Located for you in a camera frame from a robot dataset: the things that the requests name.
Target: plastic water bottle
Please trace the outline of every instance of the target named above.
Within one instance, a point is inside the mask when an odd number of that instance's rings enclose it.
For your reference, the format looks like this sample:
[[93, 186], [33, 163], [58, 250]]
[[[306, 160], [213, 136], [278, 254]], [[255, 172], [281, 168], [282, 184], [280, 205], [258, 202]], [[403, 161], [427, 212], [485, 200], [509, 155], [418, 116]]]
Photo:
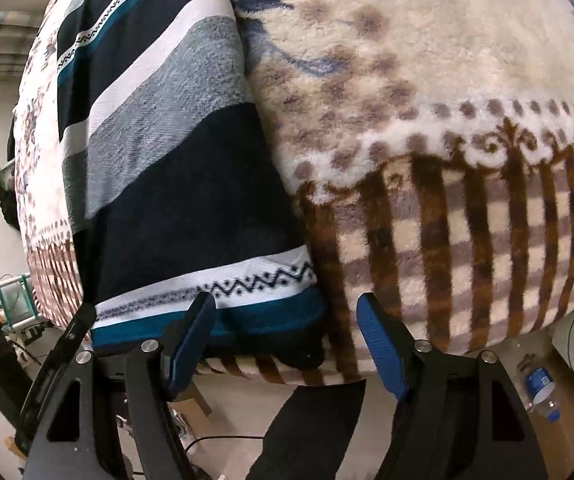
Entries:
[[560, 420], [560, 410], [556, 399], [556, 383], [538, 359], [524, 359], [520, 366], [525, 390], [534, 405], [534, 411], [550, 422]]

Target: folded blanket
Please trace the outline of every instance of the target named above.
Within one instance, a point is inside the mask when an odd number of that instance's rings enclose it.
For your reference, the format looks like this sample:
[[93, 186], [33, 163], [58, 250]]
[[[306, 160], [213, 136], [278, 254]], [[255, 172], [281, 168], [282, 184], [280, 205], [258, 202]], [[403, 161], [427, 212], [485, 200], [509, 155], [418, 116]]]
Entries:
[[196, 295], [209, 352], [320, 365], [323, 302], [244, 76], [229, 0], [71, 0], [58, 133], [97, 351], [160, 336]]

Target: blue gripper pad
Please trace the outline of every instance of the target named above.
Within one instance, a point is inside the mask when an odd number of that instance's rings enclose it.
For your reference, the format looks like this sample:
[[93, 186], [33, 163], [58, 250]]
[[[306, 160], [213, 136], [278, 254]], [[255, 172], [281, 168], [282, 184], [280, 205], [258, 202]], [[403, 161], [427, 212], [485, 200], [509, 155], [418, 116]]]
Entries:
[[367, 294], [358, 298], [356, 319], [382, 383], [387, 391], [400, 401], [408, 390], [403, 376], [403, 363], [394, 343], [376, 316]]
[[206, 299], [193, 319], [182, 344], [174, 353], [171, 376], [167, 384], [169, 398], [174, 399], [189, 386], [215, 323], [216, 302], [211, 294], [206, 294]]

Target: teal stripe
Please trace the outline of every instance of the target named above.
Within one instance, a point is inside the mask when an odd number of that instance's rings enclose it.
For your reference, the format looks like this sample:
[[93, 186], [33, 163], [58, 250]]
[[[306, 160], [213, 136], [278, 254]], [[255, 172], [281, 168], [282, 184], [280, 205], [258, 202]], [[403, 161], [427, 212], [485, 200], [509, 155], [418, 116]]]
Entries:
[[57, 79], [58, 85], [61, 85], [62, 82], [71, 74], [73, 67], [74, 67], [74, 64], [79, 59], [84, 59], [85, 57], [88, 57], [93, 53], [93, 51], [97, 48], [98, 44], [100, 43], [100, 40], [102, 40], [102, 38], [106, 34], [107, 30], [109, 30], [109, 28], [112, 27], [113, 23], [115, 23], [116, 20], [119, 20], [121, 17], [123, 17], [123, 15], [125, 15], [126, 12], [131, 10], [138, 3], [138, 1], [139, 0], [127, 0], [125, 3], [123, 3], [109, 17], [109, 19], [107, 19], [107, 21], [104, 23], [104, 25], [100, 28], [100, 32], [98, 33], [98, 35], [96, 36], [96, 38], [91, 43], [89, 43], [85, 46], [81, 46], [81, 47], [76, 49], [76, 51], [74, 52], [74, 59], [72, 59], [69, 62], [69, 64], [58, 74], [58, 79]]
[[[266, 335], [306, 328], [324, 313], [318, 288], [310, 286], [289, 298], [251, 305], [221, 308], [211, 337]], [[170, 322], [181, 319], [182, 312], [133, 319], [91, 331], [94, 346], [100, 347], [160, 337]]]

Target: metal screw head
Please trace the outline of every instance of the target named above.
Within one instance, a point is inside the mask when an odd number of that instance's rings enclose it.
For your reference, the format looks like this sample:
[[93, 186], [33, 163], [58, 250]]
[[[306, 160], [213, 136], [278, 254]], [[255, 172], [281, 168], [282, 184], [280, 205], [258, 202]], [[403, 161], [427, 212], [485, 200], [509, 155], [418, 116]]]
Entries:
[[142, 342], [140, 349], [143, 352], [155, 352], [158, 349], [158, 341], [155, 339], [147, 339], [146, 341]]
[[423, 352], [423, 354], [426, 354], [427, 352], [432, 351], [432, 344], [427, 339], [418, 339], [414, 343], [414, 348], [419, 352]]
[[79, 365], [83, 365], [85, 363], [88, 363], [89, 360], [91, 359], [91, 352], [85, 350], [84, 352], [80, 352], [80, 354], [78, 354], [76, 356], [76, 362]]
[[489, 364], [494, 364], [498, 361], [498, 357], [494, 352], [490, 352], [489, 350], [485, 350], [483, 353], [480, 354], [480, 358], [483, 359], [484, 362]]

